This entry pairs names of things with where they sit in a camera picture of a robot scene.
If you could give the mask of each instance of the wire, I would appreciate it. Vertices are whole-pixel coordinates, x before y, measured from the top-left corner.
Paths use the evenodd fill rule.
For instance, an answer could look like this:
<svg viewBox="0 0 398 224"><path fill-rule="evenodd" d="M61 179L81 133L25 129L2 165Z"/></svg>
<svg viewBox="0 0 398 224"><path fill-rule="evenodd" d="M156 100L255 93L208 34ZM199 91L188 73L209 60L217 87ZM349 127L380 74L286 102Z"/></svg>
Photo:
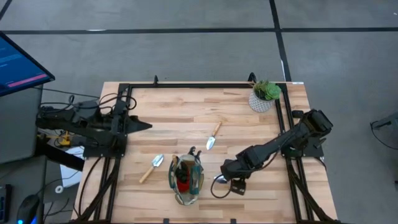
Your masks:
<svg viewBox="0 0 398 224"><path fill-rule="evenodd" d="M66 105L66 107L61 108L61 109L58 109L58 110L45 111L45 112L44 112L44 113L46 113L46 114L47 114L47 113L58 113L58 112L61 112L61 111L64 111L64 110L68 109L70 106L73 106L73 101L75 101L75 95L70 95L68 101L69 101L69 103L59 103L59 102L58 102L58 103L57 103L57 102L41 103L41 104L39 105L39 107L42 106L42 105L49 105L49 104Z"/></svg>
<svg viewBox="0 0 398 224"><path fill-rule="evenodd" d="M89 176L91 175L91 173L92 173L92 171L94 170L94 167L95 167L95 165L97 165L97 163L100 161L100 159L101 159L101 157L99 157L95 162L94 162L94 164L91 166L91 168L90 168L90 170L88 171L88 173L87 173L87 176L86 176L86 179L85 179L85 181L84 181L84 183L83 183L83 187L81 188L81 192L80 192L80 198L79 198L79 207L78 207L78 216L80 216L81 215L81 200L82 200L82 198L83 198L83 192L85 191L85 187L86 187L86 184L87 184L87 180L88 180L88 178L89 178Z"/></svg>
<svg viewBox="0 0 398 224"><path fill-rule="evenodd" d="M52 89L49 89L49 88L39 88L39 87L32 87L32 88L35 88L37 90L54 91L54 92L57 92L57 93L66 93L66 94L73 94L73 95L76 95L76 96L87 96L87 97L92 97L92 98L99 99L98 96L91 96L91 95L86 95L86 94L81 94L81 93L71 93L71 92L61 91L61 90L52 90Z"/></svg>
<svg viewBox="0 0 398 224"><path fill-rule="evenodd" d="M76 208L75 208L75 204L73 204L72 207L73 207L73 211L75 211L75 213L76 213L76 216L77 216L77 217L80 217L79 213L77 212L77 210L76 210Z"/></svg>
<svg viewBox="0 0 398 224"><path fill-rule="evenodd" d="M112 112L113 112L113 107L111 107L111 106L105 106L105 107L102 108L101 105L104 105L104 104L106 104L106 103L109 103L110 101L113 101L113 100L115 100L115 99L124 98L124 97L129 98L130 100L134 101L134 106L133 106L133 107L128 107L128 106L126 106L126 107L127 107L127 110L133 110L133 109L137 106L137 100L134 99L132 96L115 96L115 97L112 97L112 98L110 98L110 99L108 99L108 100L102 102L102 99L103 99L104 97L106 97L106 96L109 96L109 95L117 95L117 93L110 93L110 94L104 95L104 96L99 100L98 104L95 105L95 106L78 106L78 105L74 105L74 104L73 104L73 102L75 101L75 96L74 96L74 95L70 95L70 96L69 96L68 103L61 103L61 102L45 102L45 103L41 103L40 106L42 106L42 105L66 105L65 107L63 107L63 108L61 108L61 109L53 110L53 111L44 111L44 113L58 113L58 112L67 110L67 109L68 109L69 107L71 107L71 106L74 107L74 108L76 108L76 109L95 109L95 108L106 109L106 108L111 108L111 112L110 112L110 113L112 113Z"/></svg>
<svg viewBox="0 0 398 224"><path fill-rule="evenodd" d="M45 222L45 219L47 218L47 215L49 215L50 210L51 210L51 208L52 208L53 205L54 205L54 202L51 202L50 208L49 208L49 210L47 211L47 214L45 214L45 216L44 216L44 218L43 218L43 223Z"/></svg>
<svg viewBox="0 0 398 224"><path fill-rule="evenodd" d="M67 178L59 178L59 179L56 179L56 180L51 181L50 183L44 185L44 187L42 187L42 188L36 193L36 195L39 194L41 191L45 190L45 188L48 187L50 184L52 184L52 183L54 183L54 182L57 182L57 181L60 181L60 180L71 179L74 175L76 175L76 174L79 173L79 172L80 172L80 171L76 171L74 174L72 174L70 177L67 177Z"/></svg>
<svg viewBox="0 0 398 224"><path fill-rule="evenodd" d="M326 168L326 164L322 161L322 159L320 158L320 157L314 157L316 160L318 160L324 167L325 167L325 170L328 170L327 168Z"/></svg>
<svg viewBox="0 0 398 224"><path fill-rule="evenodd" d="M56 214L54 214L54 215L58 215L59 213L62 213L62 212L73 212L73 210L72 209L70 209L70 210L64 210L64 211L59 211L59 212L57 212Z"/></svg>
<svg viewBox="0 0 398 224"><path fill-rule="evenodd" d="M53 213L50 213L50 214L47 213L46 217L56 215L56 214L58 214L60 212L64 212L63 209L67 207L68 203L69 203L69 198L67 199L67 202L65 203L65 205L59 211L53 212Z"/></svg>
<svg viewBox="0 0 398 224"><path fill-rule="evenodd" d="M222 198L227 197L227 196L229 195L229 193L231 193L231 187L232 187L232 180L231 180L231 183L229 184L229 189L228 189L228 191L227 191L226 194L224 194L223 196L217 196L217 195L215 195L214 192L213 192L214 183L215 183L215 182L217 181L217 179L220 178L221 176L222 176L222 174L218 175L218 176L213 180L213 183L211 183L211 187L210 187L210 193L212 194L212 196L214 196L215 198L218 198L218 199L222 199Z"/></svg>
<svg viewBox="0 0 398 224"><path fill-rule="evenodd" d="M389 146L389 145L387 145L386 143L382 142L382 141L375 135L374 130L373 130L373 128L372 128L372 124L375 123L375 122L372 122L372 123L371 123L371 130L372 130L373 136L374 136L381 144L385 145L386 147L389 147L390 149L398 150L398 148Z"/></svg>

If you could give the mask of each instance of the computer monitor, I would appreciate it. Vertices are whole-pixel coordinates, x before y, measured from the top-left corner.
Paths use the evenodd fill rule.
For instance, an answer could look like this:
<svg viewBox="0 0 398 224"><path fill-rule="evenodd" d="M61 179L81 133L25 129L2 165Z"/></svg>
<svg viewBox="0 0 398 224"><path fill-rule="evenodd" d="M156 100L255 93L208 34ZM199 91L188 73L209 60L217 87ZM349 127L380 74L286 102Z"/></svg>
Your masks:
<svg viewBox="0 0 398 224"><path fill-rule="evenodd" d="M55 77L0 32L0 96L55 80Z"/></svg>

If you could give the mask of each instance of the white planter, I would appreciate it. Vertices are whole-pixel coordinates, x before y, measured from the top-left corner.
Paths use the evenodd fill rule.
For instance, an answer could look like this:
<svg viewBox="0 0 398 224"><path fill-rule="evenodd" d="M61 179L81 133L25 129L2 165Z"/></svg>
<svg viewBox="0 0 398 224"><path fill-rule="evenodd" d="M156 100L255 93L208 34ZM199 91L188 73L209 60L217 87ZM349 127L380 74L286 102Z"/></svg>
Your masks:
<svg viewBox="0 0 398 224"><path fill-rule="evenodd" d="M254 90L250 93L249 105L255 112L263 113L269 110L275 100L262 100L256 96Z"/></svg>

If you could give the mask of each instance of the dark gray floor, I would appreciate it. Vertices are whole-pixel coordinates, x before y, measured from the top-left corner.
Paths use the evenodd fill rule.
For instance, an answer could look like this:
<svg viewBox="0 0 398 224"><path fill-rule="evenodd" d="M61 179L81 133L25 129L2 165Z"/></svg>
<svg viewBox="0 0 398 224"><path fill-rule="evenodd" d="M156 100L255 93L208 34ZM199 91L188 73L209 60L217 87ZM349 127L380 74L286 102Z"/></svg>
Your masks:
<svg viewBox="0 0 398 224"><path fill-rule="evenodd" d="M276 0L282 27L398 27L395 0ZM0 29L273 27L268 0L13 0ZM99 95L105 81L284 80L274 33L11 35L57 80L47 88ZM339 219L396 223L398 152L379 144L369 122L398 111L398 33L283 34L293 81L335 125L325 143ZM68 96L45 92L43 101ZM398 141L390 141L398 146ZM59 176L49 165L50 181ZM46 191L61 208L63 195ZM46 222L67 221L70 213Z"/></svg>

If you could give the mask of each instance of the butcher block tabletop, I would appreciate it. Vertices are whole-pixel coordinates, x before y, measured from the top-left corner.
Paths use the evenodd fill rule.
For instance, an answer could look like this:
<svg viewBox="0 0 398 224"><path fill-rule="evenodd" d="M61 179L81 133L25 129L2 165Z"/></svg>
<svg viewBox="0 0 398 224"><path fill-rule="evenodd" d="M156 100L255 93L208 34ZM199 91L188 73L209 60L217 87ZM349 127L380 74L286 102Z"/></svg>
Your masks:
<svg viewBox="0 0 398 224"><path fill-rule="evenodd" d="M106 82L101 96L116 93L119 84ZM302 83L287 83L287 89L292 110L310 110ZM217 199L210 193L213 178L220 174L220 165L225 159L235 159L243 149L264 144L280 133L275 106L265 113L254 112L248 105L250 92L250 88L133 89L132 97L136 99L137 107L129 112L130 115L137 115L153 127L128 136L111 221L162 223L164 218L169 218L170 223L229 223L231 219L238 223L295 223L286 164L280 155L269 167L254 172L246 180L243 196L230 193L224 199ZM288 130L282 94L280 102ZM219 121L223 124L216 135L215 145L208 151L206 142ZM173 154L186 154L192 146L202 151L200 159L205 179L198 200L183 206L177 203L175 193L169 187L168 169ZM158 154L164 154L163 163L140 184L139 179ZM89 158L85 162L79 196L82 183L95 160ZM98 192L103 160L96 165L87 181L82 211ZM325 168L314 158L303 158L303 163L310 193L327 215L337 218ZM214 193L224 195L228 188L229 184L216 184ZM306 219L301 193L298 197L302 217ZM107 203L108 193L102 204L102 218L105 217Z"/></svg>

